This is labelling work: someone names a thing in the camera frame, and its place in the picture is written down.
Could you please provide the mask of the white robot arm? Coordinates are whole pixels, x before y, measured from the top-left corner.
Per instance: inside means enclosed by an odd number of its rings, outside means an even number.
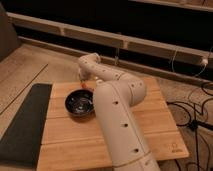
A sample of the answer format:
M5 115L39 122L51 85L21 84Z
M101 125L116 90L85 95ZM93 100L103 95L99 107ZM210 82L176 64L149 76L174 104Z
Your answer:
M97 53L80 57L78 64L81 80L98 77L93 104L114 171L160 171L131 111L144 100L145 83L132 74L102 65Z

